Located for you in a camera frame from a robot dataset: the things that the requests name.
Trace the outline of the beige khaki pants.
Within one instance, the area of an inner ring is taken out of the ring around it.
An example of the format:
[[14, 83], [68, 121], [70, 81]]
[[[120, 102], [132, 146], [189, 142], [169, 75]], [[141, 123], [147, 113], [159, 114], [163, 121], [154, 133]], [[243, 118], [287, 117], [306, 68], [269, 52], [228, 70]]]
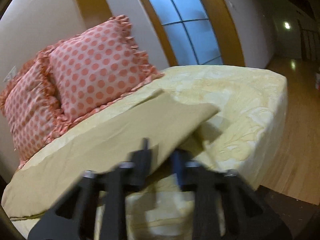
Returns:
[[210, 103], [186, 105], [159, 91], [132, 109], [78, 136], [71, 146], [61, 173], [73, 182], [83, 171], [105, 172], [142, 147], [147, 138], [153, 150], [151, 169], [210, 119], [218, 108]]

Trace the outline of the yellow patterned bed mattress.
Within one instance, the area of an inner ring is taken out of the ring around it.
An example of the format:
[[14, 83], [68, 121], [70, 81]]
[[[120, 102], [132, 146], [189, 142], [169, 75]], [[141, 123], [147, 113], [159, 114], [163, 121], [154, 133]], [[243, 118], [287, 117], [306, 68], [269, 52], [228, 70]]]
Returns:
[[287, 80], [265, 69], [171, 67], [36, 153], [4, 190], [2, 207], [24, 236], [85, 170], [105, 172], [148, 138], [151, 184], [127, 197], [129, 239], [191, 239], [193, 195], [165, 161], [182, 148], [211, 170], [237, 170], [256, 189], [284, 130]]

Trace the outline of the left pink polka-dot pillow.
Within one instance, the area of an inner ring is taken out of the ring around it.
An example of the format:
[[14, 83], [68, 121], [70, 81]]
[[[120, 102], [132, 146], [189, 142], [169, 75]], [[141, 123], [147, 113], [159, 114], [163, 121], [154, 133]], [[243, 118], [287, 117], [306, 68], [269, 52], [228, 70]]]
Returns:
[[29, 61], [1, 92], [1, 112], [6, 118], [15, 150], [23, 166], [47, 143], [61, 113], [55, 86], [48, 78], [48, 56]]

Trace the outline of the pink polka-dot pillow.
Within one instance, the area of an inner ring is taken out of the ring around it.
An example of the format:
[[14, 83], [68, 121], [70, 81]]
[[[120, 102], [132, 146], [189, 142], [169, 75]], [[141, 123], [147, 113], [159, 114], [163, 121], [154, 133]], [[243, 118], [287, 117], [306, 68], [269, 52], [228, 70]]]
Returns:
[[62, 114], [63, 132], [163, 76], [131, 35], [125, 15], [62, 42], [49, 54]]
[[61, 113], [55, 86], [48, 78], [48, 56], [29, 61], [1, 92], [1, 112], [6, 118], [15, 150], [23, 166], [47, 143]]

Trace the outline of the right pink polka-dot pillow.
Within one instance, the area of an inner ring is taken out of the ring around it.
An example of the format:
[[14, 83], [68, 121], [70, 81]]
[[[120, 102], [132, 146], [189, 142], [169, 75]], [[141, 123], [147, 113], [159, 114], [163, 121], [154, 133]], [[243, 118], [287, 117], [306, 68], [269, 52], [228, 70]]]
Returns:
[[63, 132], [163, 76], [131, 35], [125, 15], [62, 42], [49, 54], [62, 114]]

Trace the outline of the frosted glass window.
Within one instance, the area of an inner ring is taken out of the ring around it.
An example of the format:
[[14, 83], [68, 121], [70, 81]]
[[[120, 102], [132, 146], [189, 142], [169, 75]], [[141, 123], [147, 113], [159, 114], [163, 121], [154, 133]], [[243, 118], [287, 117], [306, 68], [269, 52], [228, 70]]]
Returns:
[[179, 66], [222, 65], [216, 35], [201, 0], [149, 0]]

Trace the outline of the white wall socket plate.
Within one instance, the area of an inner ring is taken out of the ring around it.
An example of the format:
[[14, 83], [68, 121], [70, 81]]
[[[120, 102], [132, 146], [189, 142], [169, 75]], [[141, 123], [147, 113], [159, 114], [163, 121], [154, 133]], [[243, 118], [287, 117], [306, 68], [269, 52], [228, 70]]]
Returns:
[[16, 66], [13, 66], [12, 69], [10, 70], [10, 72], [8, 72], [8, 74], [4, 78], [3, 82], [6, 83], [6, 82], [12, 80], [16, 75], [17, 75], [17, 68], [16, 68]]

